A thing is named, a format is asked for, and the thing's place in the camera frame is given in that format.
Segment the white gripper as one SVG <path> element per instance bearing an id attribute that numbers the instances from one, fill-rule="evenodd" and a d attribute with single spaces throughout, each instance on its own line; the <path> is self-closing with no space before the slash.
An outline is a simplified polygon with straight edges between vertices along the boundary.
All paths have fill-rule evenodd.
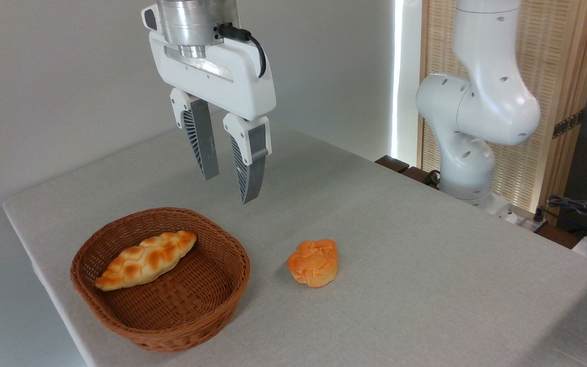
<path id="1" fill-rule="evenodd" d="M 210 102 L 230 112 L 222 123 L 230 135 L 242 203 L 257 198 L 266 156 L 273 152 L 265 116 L 276 107 L 270 65 L 259 77 L 258 49 L 237 40 L 207 45 L 204 58 L 182 56 L 156 31 L 149 32 L 149 42 L 158 73 L 175 87 L 170 100 L 176 125 L 186 133 L 203 178 L 219 175 Z"/>

